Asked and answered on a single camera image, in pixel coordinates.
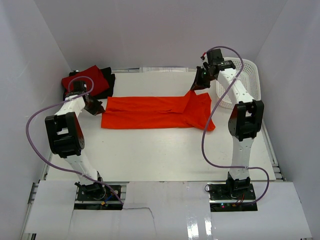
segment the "orange shirt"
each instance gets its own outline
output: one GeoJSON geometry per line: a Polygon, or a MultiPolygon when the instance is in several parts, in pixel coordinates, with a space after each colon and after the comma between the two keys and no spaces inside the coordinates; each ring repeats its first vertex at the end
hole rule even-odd
{"type": "MultiPolygon", "coordinates": [[[[211,113],[208,93],[184,96],[108,97],[101,127],[105,129],[204,129],[211,113]]],[[[212,120],[208,131],[215,129],[212,120]]]]}

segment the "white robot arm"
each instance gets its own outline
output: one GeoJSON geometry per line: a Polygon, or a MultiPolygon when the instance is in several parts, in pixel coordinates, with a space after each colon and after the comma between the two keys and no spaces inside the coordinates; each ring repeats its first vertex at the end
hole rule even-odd
{"type": "MultiPolygon", "coordinates": [[[[213,49],[201,57],[202,66],[197,67],[192,90],[210,87],[210,81],[217,80],[227,89],[233,82],[237,70],[234,63],[224,60],[221,50],[213,49]]],[[[256,101],[240,80],[236,80],[228,91],[234,106],[228,122],[233,139],[231,166],[249,167],[251,147],[257,132],[261,129],[264,104],[256,101]]],[[[250,175],[247,168],[231,168],[226,181],[228,192],[245,192],[250,187],[250,175]]]]}
{"type": "MultiPolygon", "coordinates": [[[[74,99],[86,91],[87,86],[84,81],[75,81],[73,91],[66,96],[66,99],[74,99]]],[[[101,177],[98,171],[91,166],[83,150],[85,139],[78,122],[78,116],[83,109],[92,115],[103,113],[105,110],[101,104],[101,101],[90,95],[85,95],[64,103],[55,115],[45,118],[45,127],[52,153],[65,159],[73,170],[100,182],[101,177]]],[[[78,176],[80,184],[77,183],[76,185],[78,187],[82,186],[82,190],[87,195],[96,197],[104,192],[104,187],[101,184],[78,176]]]]}

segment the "purple cable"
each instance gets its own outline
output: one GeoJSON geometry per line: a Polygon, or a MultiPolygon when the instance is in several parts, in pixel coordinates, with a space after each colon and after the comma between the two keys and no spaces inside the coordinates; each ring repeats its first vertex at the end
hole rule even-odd
{"type": "Polygon", "coordinates": [[[82,174],[81,172],[79,172],[79,171],[75,171],[75,170],[71,170],[71,169],[66,169],[66,168],[63,168],[63,167],[59,167],[59,166],[54,165],[53,163],[49,162],[44,156],[42,156],[42,154],[38,151],[38,149],[36,148],[36,146],[34,145],[34,143],[33,143],[32,140],[31,140],[30,133],[29,133],[29,126],[30,126],[30,123],[31,123],[32,119],[33,119],[35,116],[37,116],[39,113],[42,113],[42,112],[45,111],[45,110],[54,108],[54,107],[56,107],[56,106],[59,106],[59,105],[61,105],[61,104],[67,103],[67,102],[70,102],[70,101],[72,101],[72,100],[74,100],[74,99],[80,98],[80,97],[82,97],[82,96],[84,96],[84,95],[89,94],[89,93],[92,92],[92,90],[94,89],[94,85],[95,85],[95,84],[94,84],[94,81],[93,81],[90,77],[88,77],[88,76],[78,76],[78,77],[72,79],[72,80],[70,81],[69,85],[68,85],[68,91],[70,92],[70,85],[71,85],[71,83],[74,82],[75,80],[79,79],[79,78],[87,78],[87,79],[89,79],[89,80],[91,81],[91,83],[92,83],[91,89],[90,89],[89,91],[85,92],[85,93],[82,93],[82,94],[80,94],[80,95],[72,98],[72,99],[64,100],[64,101],[62,101],[62,102],[53,104],[53,105],[51,105],[51,106],[47,106],[47,107],[45,107],[45,108],[43,108],[43,109],[40,109],[39,111],[35,112],[35,113],[28,119],[28,121],[26,122],[26,125],[25,125],[26,138],[28,139],[28,141],[29,141],[32,149],[34,150],[34,152],[39,156],[39,158],[40,158],[42,161],[44,161],[44,162],[45,162],[46,164],[48,164],[50,167],[53,167],[53,168],[58,169],[58,170],[61,170],[61,171],[65,171],[65,172],[75,173],[75,174],[81,175],[81,176],[85,177],[86,179],[88,179],[88,180],[90,180],[90,181],[92,181],[92,182],[95,182],[95,183],[97,183],[97,184],[102,184],[103,186],[106,186],[107,188],[109,188],[109,189],[111,190],[111,192],[116,196],[116,198],[119,200],[119,202],[123,205],[124,203],[121,201],[120,197],[115,193],[115,191],[112,189],[111,186],[109,186],[108,184],[106,184],[106,183],[104,183],[104,182],[102,182],[102,181],[94,180],[93,178],[91,178],[91,177],[89,177],[89,176],[87,176],[87,175],[83,175],[83,174],[82,174]]]}
{"type": "Polygon", "coordinates": [[[213,167],[216,167],[216,168],[219,168],[219,169],[249,169],[249,170],[253,170],[253,169],[258,169],[258,170],[261,170],[265,173],[266,175],[266,187],[265,187],[265,190],[264,192],[262,193],[262,195],[252,201],[252,202],[248,202],[246,203],[246,205],[251,205],[251,204],[255,204],[256,202],[258,202],[260,199],[262,199],[265,194],[267,193],[268,191],[268,188],[269,188],[269,183],[270,183],[270,178],[269,178],[269,174],[267,173],[267,171],[265,169],[263,169],[262,167],[259,167],[259,166],[254,166],[254,167],[245,167],[245,166],[220,166],[220,165],[217,165],[217,164],[214,164],[212,162],[210,162],[205,154],[205,137],[206,137],[206,132],[208,130],[208,126],[209,126],[209,123],[210,123],[210,119],[212,118],[212,116],[214,115],[217,107],[219,106],[220,102],[224,99],[224,97],[227,95],[228,91],[231,89],[232,85],[236,82],[237,78],[239,77],[239,75],[241,74],[241,72],[243,71],[244,69],[244,61],[242,59],[242,57],[239,55],[239,53],[237,53],[234,49],[230,48],[230,47],[227,47],[227,46],[215,46],[213,48],[210,48],[207,52],[213,50],[213,49],[228,49],[228,50],[231,50],[233,51],[240,59],[241,61],[241,68],[240,68],[240,71],[235,75],[233,81],[231,82],[231,84],[228,86],[228,88],[224,91],[224,93],[222,94],[222,96],[220,97],[220,99],[218,100],[218,102],[215,104],[211,114],[210,114],[210,117],[208,118],[207,122],[206,122],[206,125],[204,127],[204,130],[203,130],[203,134],[202,134],[202,140],[201,140],[201,150],[202,150],[202,155],[205,159],[205,161],[210,164],[211,166],[213,167]]]}

